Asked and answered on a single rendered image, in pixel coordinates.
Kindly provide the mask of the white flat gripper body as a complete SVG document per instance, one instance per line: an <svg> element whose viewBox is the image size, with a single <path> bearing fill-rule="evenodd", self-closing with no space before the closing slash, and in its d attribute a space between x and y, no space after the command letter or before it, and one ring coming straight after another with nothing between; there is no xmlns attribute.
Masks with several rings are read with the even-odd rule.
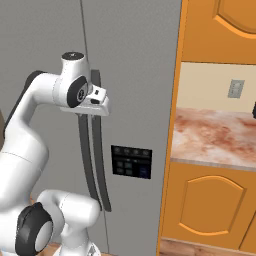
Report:
<svg viewBox="0 0 256 256"><path fill-rule="evenodd" d="M109 98L105 97L102 104L85 104L79 105L75 108L61 107L64 112L70 112L75 114L88 114L95 116L108 116L110 114L110 102Z"/></svg>

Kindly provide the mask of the grey wall socket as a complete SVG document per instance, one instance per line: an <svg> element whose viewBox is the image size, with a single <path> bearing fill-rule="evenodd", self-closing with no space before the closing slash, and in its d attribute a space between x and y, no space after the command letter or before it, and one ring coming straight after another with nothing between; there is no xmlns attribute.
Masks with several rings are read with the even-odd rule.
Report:
<svg viewBox="0 0 256 256"><path fill-rule="evenodd" d="M244 80L231 80L228 97L239 99L244 87Z"/></svg>

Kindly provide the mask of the grey fridge door with panel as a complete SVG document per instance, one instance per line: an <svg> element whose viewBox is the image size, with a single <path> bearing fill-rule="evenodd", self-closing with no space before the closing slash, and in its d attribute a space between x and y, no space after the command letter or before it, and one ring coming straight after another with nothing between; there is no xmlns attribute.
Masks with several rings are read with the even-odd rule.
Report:
<svg viewBox="0 0 256 256"><path fill-rule="evenodd" d="M181 0L96 0L111 113L101 117L111 212L90 235L114 256L156 256Z"/></svg>

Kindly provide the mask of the orange base cupboard door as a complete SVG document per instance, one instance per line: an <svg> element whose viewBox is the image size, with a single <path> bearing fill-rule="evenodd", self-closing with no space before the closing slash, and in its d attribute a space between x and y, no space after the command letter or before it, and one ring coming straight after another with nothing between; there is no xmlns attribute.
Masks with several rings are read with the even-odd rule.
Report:
<svg viewBox="0 0 256 256"><path fill-rule="evenodd" d="M256 213L256 172L170 164L162 235L240 249Z"/></svg>

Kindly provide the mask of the orange wall cupboard door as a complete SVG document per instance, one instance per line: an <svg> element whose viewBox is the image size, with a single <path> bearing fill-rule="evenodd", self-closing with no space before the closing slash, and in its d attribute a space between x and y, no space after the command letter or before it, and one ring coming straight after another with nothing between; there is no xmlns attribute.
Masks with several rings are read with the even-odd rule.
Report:
<svg viewBox="0 0 256 256"><path fill-rule="evenodd" d="M182 60L256 65L256 0L188 0Z"/></svg>

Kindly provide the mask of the grey freezer door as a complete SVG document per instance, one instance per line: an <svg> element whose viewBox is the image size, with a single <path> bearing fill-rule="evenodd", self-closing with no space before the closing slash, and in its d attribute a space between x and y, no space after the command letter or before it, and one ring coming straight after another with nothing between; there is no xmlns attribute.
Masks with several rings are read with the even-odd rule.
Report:
<svg viewBox="0 0 256 256"><path fill-rule="evenodd" d="M35 70L61 72L61 55L87 52L93 69L104 67L96 0L0 0L0 111L7 118ZM78 116L51 105L37 108L31 126L50 148L32 195L59 189L88 195L79 145Z"/></svg>

